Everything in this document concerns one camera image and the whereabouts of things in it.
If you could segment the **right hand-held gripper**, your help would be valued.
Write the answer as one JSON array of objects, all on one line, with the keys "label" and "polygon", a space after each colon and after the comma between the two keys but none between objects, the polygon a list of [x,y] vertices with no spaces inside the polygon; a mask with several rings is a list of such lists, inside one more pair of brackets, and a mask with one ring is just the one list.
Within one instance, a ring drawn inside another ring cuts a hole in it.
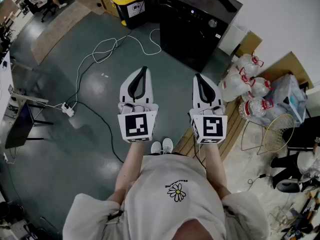
[{"label": "right hand-held gripper", "polygon": [[227,136],[228,116],[218,86],[197,73],[193,77],[190,125],[197,144],[219,144]]}]

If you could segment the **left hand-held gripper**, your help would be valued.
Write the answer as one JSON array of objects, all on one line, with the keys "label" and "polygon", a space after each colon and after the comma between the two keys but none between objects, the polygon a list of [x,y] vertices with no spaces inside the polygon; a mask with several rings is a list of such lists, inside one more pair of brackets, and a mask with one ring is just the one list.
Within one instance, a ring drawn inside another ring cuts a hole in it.
[{"label": "left hand-held gripper", "polygon": [[[153,138],[159,106],[154,102],[151,72],[143,66],[136,76],[133,71],[122,83],[119,91],[118,122],[121,135],[128,143],[148,142]],[[135,80],[134,99],[129,95],[129,85]]]}]

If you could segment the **black washing machine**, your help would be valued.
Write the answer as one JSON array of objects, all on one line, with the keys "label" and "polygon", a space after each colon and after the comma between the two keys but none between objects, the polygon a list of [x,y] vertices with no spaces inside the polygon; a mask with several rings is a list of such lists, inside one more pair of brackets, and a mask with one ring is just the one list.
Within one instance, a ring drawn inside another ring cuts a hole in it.
[{"label": "black washing machine", "polygon": [[[160,47],[201,72],[242,8],[238,0],[158,0]],[[217,26],[209,26],[209,20]]]}]

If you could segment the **person's right forearm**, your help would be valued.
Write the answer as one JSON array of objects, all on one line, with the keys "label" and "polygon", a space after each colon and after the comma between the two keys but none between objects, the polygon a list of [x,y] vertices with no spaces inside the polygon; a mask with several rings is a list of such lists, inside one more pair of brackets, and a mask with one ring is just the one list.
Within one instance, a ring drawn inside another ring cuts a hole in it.
[{"label": "person's right forearm", "polygon": [[205,144],[206,178],[222,200],[231,192],[227,189],[227,177],[217,144]]}]

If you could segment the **wooden slat pallet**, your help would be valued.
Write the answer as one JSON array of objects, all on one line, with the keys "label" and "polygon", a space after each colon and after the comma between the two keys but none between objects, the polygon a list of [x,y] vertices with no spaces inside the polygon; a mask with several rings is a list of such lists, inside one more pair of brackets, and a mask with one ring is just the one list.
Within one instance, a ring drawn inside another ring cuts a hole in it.
[{"label": "wooden slat pallet", "polygon": [[[246,123],[246,121],[239,115],[239,106],[242,101],[242,98],[238,97],[226,104],[226,115],[228,116],[226,138],[218,144],[218,150],[222,161],[232,150]],[[194,140],[194,133],[191,127],[187,129],[179,142],[173,148],[174,152],[193,158],[205,166],[206,158],[204,151],[202,150],[203,147],[199,147]]]}]

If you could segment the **white board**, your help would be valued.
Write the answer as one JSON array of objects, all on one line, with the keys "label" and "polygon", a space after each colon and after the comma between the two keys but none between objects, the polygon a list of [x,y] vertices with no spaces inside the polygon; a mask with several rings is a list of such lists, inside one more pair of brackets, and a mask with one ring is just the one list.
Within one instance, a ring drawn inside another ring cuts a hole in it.
[{"label": "white board", "polygon": [[238,28],[231,24],[222,40],[218,44],[218,48],[227,55],[231,55],[236,47],[242,42],[247,34],[247,30]]}]

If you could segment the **person's right white shoe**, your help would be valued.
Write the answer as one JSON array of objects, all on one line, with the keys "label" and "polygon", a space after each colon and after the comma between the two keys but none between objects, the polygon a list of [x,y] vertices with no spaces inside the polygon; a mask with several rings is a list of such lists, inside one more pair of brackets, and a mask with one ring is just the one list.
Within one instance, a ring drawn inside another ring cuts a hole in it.
[{"label": "person's right white shoe", "polygon": [[162,153],[171,154],[174,149],[173,142],[170,138],[166,137],[162,142]]}]

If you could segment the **white power strip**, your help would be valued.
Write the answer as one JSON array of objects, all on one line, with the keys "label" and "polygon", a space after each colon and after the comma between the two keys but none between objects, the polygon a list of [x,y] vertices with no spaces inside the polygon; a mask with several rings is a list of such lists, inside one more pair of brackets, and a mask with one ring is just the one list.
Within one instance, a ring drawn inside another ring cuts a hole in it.
[{"label": "white power strip", "polygon": [[61,110],[63,113],[67,114],[70,118],[74,116],[75,111],[72,107],[67,105],[65,102],[61,105]]}]

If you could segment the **black bin with yellow lid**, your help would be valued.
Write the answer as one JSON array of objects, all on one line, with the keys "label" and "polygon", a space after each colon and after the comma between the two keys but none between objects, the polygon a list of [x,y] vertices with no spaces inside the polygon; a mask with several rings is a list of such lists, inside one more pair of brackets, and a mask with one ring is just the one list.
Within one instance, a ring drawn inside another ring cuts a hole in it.
[{"label": "black bin with yellow lid", "polygon": [[111,0],[117,9],[121,23],[133,30],[147,22],[150,0]]}]

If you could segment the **clear plastic storage box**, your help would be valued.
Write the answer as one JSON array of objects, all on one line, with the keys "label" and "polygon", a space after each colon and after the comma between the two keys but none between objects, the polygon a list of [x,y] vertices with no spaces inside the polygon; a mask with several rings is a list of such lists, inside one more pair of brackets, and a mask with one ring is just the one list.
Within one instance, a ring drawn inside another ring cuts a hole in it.
[{"label": "clear plastic storage box", "polygon": [[274,80],[271,87],[274,104],[291,114],[295,124],[302,124],[306,117],[307,95],[300,89],[296,77],[288,73]]}]

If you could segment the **large cardboard sheet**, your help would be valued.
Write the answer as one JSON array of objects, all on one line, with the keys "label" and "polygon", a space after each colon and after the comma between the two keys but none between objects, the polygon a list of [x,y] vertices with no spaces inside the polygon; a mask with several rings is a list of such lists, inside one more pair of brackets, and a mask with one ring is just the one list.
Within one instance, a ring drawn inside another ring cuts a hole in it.
[{"label": "large cardboard sheet", "polygon": [[286,74],[293,74],[299,84],[308,83],[309,89],[314,88],[306,70],[292,51],[261,72],[258,77],[273,82]]}]

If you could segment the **brown cardboard box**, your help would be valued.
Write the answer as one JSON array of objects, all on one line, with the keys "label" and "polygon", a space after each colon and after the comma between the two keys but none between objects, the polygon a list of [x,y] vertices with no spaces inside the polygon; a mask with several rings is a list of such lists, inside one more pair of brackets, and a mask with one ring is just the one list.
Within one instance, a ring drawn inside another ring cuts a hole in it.
[{"label": "brown cardboard box", "polygon": [[119,13],[117,11],[117,8],[112,0],[100,0],[102,7],[104,10],[115,17],[119,17]]}]

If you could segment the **brown floor mat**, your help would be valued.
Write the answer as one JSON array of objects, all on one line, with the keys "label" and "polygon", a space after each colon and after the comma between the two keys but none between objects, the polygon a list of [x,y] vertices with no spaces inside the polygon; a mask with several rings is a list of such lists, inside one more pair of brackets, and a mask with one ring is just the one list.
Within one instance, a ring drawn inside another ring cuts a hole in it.
[{"label": "brown floor mat", "polygon": [[88,7],[78,1],[65,7],[31,45],[37,64],[40,65],[60,39],[90,12]]}]

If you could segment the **person's white shirt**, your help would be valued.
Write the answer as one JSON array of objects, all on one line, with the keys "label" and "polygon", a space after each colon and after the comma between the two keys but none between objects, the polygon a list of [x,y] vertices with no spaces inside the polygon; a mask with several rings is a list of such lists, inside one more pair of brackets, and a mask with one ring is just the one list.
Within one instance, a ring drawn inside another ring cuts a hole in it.
[{"label": "person's white shirt", "polygon": [[237,192],[220,198],[204,168],[190,157],[146,156],[122,203],[78,194],[67,215],[63,240],[172,240],[197,220],[213,240],[269,240],[258,198]]}]

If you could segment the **white plastic bag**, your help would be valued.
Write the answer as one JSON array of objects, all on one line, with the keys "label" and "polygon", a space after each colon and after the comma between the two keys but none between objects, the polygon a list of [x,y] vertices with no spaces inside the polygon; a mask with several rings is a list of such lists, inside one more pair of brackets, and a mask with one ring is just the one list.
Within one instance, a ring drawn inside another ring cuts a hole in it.
[{"label": "white plastic bag", "polygon": [[320,158],[314,155],[311,151],[300,152],[298,154],[297,167],[302,174],[302,181],[307,181],[313,178],[320,180]]}]

